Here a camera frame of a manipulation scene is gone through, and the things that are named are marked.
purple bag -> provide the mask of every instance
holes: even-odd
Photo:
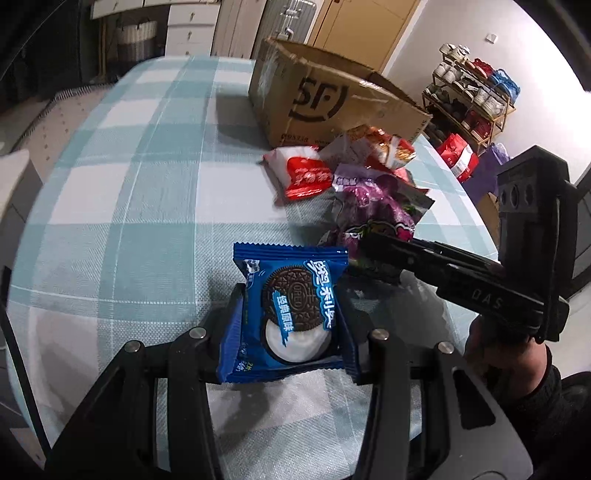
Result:
[[[359,240],[367,231],[410,241],[415,225],[433,204],[422,190],[395,175],[345,163],[335,171],[333,188],[336,225],[321,244],[346,247],[353,266],[361,266]]]
[[[469,179],[462,183],[462,187],[474,205],[489,192],[497,195],[496,175],[501,166],[510,160],[505,147],[502,144],[494,143],[478,158],[478,168],[472,172]]]

oreo cookie image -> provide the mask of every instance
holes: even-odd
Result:
[[[277,360],[302,363],[326,352],[331,332],[323,327],[320,299],[308,269],[289,265],[274,271],[262,288],[261,307],[261,338]]]

purple snack bag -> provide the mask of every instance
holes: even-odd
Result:
[[[367,232],[378,232],[410,241],[416,223],[433,204],[425,193],[398,177],[362,166],[340,164],[333,178],[336,226],[321,240],[342,245],[349,251],[349,264],[367,267],[359,258],[359,240]]]

white drawer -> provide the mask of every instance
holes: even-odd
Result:
[[[212,43],[168,43],[166,55],[210,55]]]
[[[206,4],[213,3],[207,2],[207,0],[145,0],[144,6],[150,7],[151,5],[170,5],[170,4]]]
[[[134,8],[142,8],[144,0],[96,0],[92,4],[91,18],[105,17],[117,12],[125,10],[133,10]]]
[[[166,43],[213,43],[214,25],[195,25],[194,27],[169,27]]]
[[[220,11],[219,4],[171,5],[169,25],[215,25]]]

human hand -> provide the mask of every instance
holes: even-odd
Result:
[[[482,316],[470,325],[464,358],[486,383],[485,375],[491,367],[501,370],[502,381],[497,383],[493,395],[500,403],[508,403],[532,393],[544,378],[548,357],[545,344],[534,339],[523,343],[492,343],[485,345]]]

